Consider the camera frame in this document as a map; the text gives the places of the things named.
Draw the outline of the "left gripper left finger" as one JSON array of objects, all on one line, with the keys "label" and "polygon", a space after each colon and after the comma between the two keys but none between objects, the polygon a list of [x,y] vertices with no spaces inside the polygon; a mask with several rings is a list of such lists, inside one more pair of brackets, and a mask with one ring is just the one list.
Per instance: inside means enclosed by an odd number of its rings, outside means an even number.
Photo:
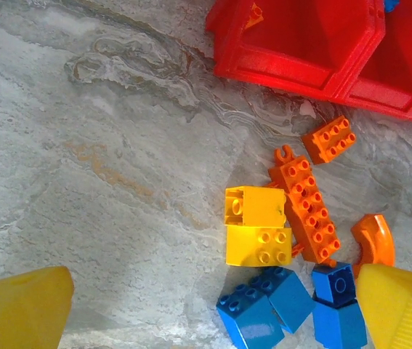
[{"label": "left gripper left finger", "polygon": [[0,279],[0,349],[57,349],[73,293],[65,266]]}]

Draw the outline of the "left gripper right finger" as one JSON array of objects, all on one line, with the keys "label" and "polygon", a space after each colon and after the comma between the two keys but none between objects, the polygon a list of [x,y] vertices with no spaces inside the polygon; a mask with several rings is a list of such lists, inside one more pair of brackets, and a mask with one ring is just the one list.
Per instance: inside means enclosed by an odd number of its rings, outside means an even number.
[{"label": "left gripper right finger", "polygon": [[357,296],[375,349],[412,349],[412,272],[364,265]]}]

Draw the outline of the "blue smooth lego brick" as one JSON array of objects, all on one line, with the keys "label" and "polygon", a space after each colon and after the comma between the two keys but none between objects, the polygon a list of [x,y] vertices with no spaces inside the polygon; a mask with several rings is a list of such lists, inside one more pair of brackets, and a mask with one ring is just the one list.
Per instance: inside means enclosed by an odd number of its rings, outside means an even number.
[{"label": "blue smooth lego brick", "polygon": [[367,345],[365,322],[357,300],[340,308],[315,303],[315,339],[327,349],[361,349]]}]

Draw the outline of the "orange curved lego piece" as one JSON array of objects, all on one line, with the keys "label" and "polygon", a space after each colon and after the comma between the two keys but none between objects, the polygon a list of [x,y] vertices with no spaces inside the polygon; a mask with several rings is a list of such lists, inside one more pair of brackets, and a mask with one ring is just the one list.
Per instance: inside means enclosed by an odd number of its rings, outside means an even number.
[{"label": "orange curved lego piece", "polygon": [[384,215],[365,214],[351,232],[360,246],[360,257],[352,265],[355,279],[365,264],[395,266],[395,244]]}]

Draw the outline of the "blue sloped lego brick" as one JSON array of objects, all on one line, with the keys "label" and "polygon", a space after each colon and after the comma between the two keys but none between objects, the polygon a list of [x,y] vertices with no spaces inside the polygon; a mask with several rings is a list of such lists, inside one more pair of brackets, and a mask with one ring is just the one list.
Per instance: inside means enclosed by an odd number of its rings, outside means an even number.
[{"label": "blue sloped lego brick", "polygon": [[216,308],[237,349],[273,349],[284,339],[270,301],[258,289],[240,284]]},{"label": "blue sloped lego brick", "polygon": [[267,295],[282,329],[294,334],[315,308],[315,301],[293,270],[272,266],[249,280]]}]

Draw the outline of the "orange long lego brick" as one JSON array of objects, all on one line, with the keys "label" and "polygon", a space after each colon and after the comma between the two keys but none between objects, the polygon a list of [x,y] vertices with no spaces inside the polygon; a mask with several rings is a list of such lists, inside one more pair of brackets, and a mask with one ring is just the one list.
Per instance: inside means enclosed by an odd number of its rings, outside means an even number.
[{"label": "orange long lego brick", "polygon": [[284,212],[296,243],[292,256],[316,264],[335,267],[332,255],[341,248],[336,227],[329,216],[310,162],[295,156],[288,145],[274,150],[275,166],[268,169],[271,188],[284,190]]}]

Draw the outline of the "yellow square lego brick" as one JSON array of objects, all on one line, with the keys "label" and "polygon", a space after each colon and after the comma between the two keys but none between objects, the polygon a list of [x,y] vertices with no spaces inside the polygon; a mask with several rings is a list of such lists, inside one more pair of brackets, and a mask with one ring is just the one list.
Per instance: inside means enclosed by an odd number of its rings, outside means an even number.
[{"label": "yellow square lego brick", "polygon": [[232,266],[269,267],[290,265],[290,228],[227,226],[225,262]]},{"label": "yellow square lego brick", "polygon": [[240,186],[225,189],[225,225],[281,228],[286,223],[283,189]]}]

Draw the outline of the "orange six-stud lego brick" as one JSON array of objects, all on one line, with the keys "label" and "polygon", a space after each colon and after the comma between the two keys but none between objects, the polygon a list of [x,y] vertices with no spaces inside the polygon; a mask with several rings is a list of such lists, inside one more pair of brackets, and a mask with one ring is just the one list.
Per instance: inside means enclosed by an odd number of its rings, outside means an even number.
[{"label": "orange six-stud lego brick", "polygon": [[301,136],[313,164],[326,164],[341,155],[356,142],[348,119],[341,115],[328,124]]}]

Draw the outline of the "small orange lego brick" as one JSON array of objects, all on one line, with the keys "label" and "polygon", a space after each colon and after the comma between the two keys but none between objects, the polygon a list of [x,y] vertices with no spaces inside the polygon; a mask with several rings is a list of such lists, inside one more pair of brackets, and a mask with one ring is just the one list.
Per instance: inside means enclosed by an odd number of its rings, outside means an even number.
[{"label": "small orange lego brick", "polygon": [[246,25],[244,27],[244,29],[249,29],[257,24],[259,24],[260,22],[262,22],[264,20],[263,18],[263,11],[262,9],[257,6],[256,3],[253,3],[251,6],[251,11],[249,14],[249,18],[248,21],[246,22]]}]

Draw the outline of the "red plastic bin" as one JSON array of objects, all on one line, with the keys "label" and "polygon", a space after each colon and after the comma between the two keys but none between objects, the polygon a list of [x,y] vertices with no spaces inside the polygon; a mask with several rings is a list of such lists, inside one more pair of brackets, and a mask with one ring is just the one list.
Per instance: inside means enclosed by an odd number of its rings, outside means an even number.
[{"label": "red plastic bin", "polygon": [[342,103],[412,122],[412,0],[400,0],[392,12],[384,0],[379,6],[374,14],[384,36]]},{"label": "red plastic bin", "polygon": [[[264,20],[244,29],[256,3]],[[214,73],[323,100],[347,95],[380,40],[379,0],[215,0]]]}]

